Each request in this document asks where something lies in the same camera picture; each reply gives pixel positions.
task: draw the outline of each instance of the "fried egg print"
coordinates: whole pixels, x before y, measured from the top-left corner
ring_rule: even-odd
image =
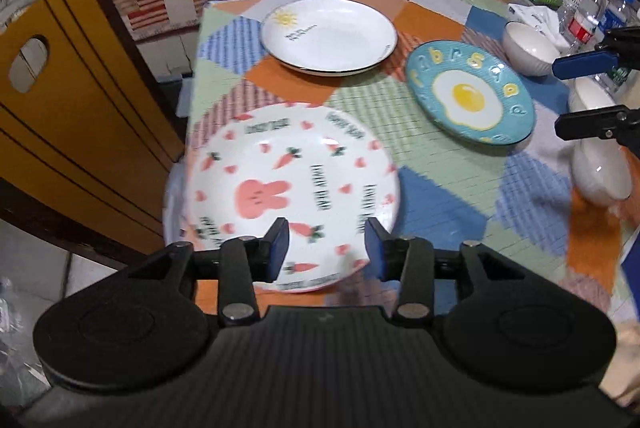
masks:
[[[438,74],[431,87],[454,124],[489,130],[502,119],[502,103],[495,91],[479,77],[462,70]]]

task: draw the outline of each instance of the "red bottle label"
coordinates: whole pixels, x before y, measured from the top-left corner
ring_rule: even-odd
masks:
[[[574,16],[574,19],[571,20],[571,23],[569,24],[569,32],[571,32],[572,35],[574,35],[582,43],[587,43],[593,36],[595,27],[592,26],[584,17],[579,16],[578,20],[576,19],[576,16]],[[580,23],[587,23],[589,29],[585,29]]]

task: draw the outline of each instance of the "plate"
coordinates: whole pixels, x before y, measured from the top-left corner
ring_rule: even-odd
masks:
[[[518,74],[482,48],[423,43],[407,58],[405,73],[420,105],[454,135],[508,145],[526,139],[535,126],[533,102]]]
[[[311,291],[363,267],[364,221],[390,231],[398,174],[387,151],[350,115],[281,103],[237,116],[209,140],[193,167],[187,217],[203,249],[262,236],[289,220],[289,252],[277,280],[260,287]]]
[[[286,66],[307,74],[350,75],[373,68],[396,48],[383,14],[350,0],[300,0],[263,21],[262,45]]]

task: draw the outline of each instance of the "bowl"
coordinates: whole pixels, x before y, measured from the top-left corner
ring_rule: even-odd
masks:
[[[590,138],[577,141],[570,171],[575,187],[592,204],[608,207],[631,195],[629,167],[615,140]]]
[[[570,112],[607,108],[607,106],[615,104],[607,91],[591,77],[577,77],[571,83],[569,91]]]
[[[550,74],[553,62],[560,57],[549,39],[519,22],[507,23],[504,27],[502,46],[513,69],[523,75]]]

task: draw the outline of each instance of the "screw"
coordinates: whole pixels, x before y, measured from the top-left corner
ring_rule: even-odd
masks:
[[[226,305],[224,309],[222,309],[222,314],[226,316],[226,318],[236,320],[236,319],[247,319],[254,313],[254,308],[251,305],[247,305],[246,303],[230,303]]]
[[[407,319],[426,318],[429,312],[429,308],[422,303],[404,303],[398,307],[398,314]]]

